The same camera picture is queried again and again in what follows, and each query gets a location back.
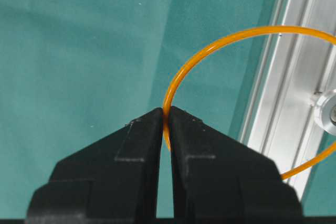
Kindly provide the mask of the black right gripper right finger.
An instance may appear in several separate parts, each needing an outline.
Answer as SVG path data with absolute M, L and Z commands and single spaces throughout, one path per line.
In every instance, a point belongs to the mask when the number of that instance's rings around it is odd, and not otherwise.
M 172 107 L 174 217 L 185 223 L 303 223 L 271 159 Z

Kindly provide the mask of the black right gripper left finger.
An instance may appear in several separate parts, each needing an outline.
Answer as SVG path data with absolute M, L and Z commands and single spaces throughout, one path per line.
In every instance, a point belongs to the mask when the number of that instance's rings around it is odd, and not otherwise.
M 155 219 L 162 109 L 69 155 L 30 201 L 27 223 L 149 223 Z

